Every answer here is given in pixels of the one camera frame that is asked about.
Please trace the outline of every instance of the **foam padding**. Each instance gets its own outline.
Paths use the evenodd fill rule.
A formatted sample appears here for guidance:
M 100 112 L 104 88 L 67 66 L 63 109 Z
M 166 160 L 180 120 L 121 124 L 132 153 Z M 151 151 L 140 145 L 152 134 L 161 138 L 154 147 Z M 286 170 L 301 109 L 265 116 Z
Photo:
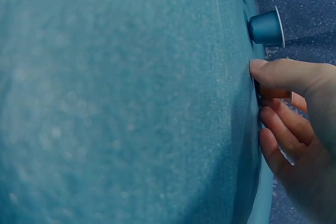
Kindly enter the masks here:
M 0 3 L 0 223 L 246 223 L 254 1 Z

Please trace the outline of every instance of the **fingernail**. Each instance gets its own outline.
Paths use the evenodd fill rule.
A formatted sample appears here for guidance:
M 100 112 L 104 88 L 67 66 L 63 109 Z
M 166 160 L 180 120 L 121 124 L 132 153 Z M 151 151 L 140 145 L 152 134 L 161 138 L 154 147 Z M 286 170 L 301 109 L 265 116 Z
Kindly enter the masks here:
M 261 59 L 254 59 L 250 61 L 250 71 L 257 70 L 265 65 L 268 61 Z

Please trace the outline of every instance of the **finger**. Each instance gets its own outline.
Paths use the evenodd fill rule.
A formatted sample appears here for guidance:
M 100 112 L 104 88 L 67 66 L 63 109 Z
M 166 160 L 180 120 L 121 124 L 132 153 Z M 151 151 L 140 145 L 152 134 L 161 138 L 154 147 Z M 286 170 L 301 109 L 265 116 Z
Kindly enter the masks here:
M 335 71 L 329 64 L 309 63 L 290 59 L 272 62 L 256 59 L 250 62 L 250 73 L 268 88 L 293 91 L 305 97 L 307 90 L 326 78 L 326 73 Z
M 307 104 L 306 100 L 300 96 L 299 94 L 296 94 L 292 92 L 292 102 L 291 104 L 297 108 L 298 110 L 301 110 L 304 113 L 307 113 Z
M 261 129 L 259 132 L 259 143 L 265 160 L 273 174 L 280 182 L 286 181 L 292 166 L 281 153 L 273 133 L 269 129 Z
M 310 145 L 311 142 L 316 139 L 316 135 L 310 122 L 291 110 L 279 99 L 263 101 L 262 104 L 270 107 L 279 116 L 286 128 L 299 142 Z
M 260 118 L 265 127 L 272 131 L 286 155 L 293 159 L 294 162 L 299 160 L 306 146 L 300 143 L 290 132 L 275 111 L 270 107 L 263 107 L 260 112 Z

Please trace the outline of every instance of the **dark blue floor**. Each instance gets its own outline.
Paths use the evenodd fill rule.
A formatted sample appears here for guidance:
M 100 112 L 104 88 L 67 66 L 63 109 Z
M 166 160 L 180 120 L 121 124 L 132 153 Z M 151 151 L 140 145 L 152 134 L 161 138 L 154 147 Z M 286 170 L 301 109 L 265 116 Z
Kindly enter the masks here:
M 336 4 L 334 0 L 259 1 L 260 12 L 278 6 L 285 31 L 286 48 L 267 48 L 266 58 L 290 58 L 336 64 Z M 274 180 L 270 224 L 307 224 Z

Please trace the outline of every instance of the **blue padded surface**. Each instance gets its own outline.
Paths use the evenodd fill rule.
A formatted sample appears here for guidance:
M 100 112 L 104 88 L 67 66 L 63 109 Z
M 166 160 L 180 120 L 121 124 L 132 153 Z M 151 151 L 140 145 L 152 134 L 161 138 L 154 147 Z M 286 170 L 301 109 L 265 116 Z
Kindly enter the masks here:
M 0 2 L 1 223 L 247 221 L 253 1 Z

